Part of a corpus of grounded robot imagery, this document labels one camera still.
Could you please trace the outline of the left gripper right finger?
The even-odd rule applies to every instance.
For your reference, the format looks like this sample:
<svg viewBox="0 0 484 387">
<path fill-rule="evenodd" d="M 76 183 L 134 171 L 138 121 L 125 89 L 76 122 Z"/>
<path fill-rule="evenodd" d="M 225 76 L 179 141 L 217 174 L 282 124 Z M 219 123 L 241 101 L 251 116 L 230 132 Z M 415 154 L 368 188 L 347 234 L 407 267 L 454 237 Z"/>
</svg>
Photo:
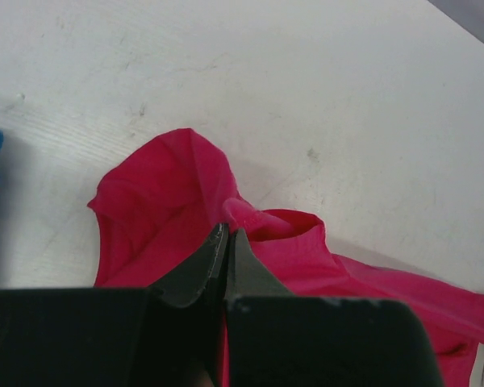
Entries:
<svg viewBox="0 0 484 387">
<path fill-rule="evenodd" d="M 227 271 L 233 386 L 441 386 L 428 335 L 404 303 L 300 297 L 253 254 L 242 230 Z"/>
</svg>

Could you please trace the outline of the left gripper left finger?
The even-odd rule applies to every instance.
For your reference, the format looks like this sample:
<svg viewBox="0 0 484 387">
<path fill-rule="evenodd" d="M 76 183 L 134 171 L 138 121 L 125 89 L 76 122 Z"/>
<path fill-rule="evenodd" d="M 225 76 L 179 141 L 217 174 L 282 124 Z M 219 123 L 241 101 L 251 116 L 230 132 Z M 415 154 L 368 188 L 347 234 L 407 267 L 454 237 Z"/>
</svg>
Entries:
<svg viewBox="0 0 484 387">
<path fill-rule="evenodd" d="M 221 385 L 228 244 L 216 225 L 145 287 L 0 289 L 0 386 Z"/>
</svg>

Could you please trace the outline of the pink t shirt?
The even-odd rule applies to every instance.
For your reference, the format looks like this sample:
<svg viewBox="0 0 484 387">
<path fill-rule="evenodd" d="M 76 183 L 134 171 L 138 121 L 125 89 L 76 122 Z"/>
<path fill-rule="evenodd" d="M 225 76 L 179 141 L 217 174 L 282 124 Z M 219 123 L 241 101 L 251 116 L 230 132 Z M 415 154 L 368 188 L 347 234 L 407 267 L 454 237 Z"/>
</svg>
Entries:
<svg viewBox="0 0 484 387">
<path fill-rule="evenodd" d="M 89 204 L 100 232 L 97 286 L 150 285 L 211 229 L 243 229 L 256 257 L 300 295 L 393 298 L 422 320 L 447 386 L 467 386 L 484 344 L 484 294 L 329 251 L 314 214 L 259 210 L 243 199 L 227 157 L 189 128 L 159 135 L 100 181 Z"/>
</svg>

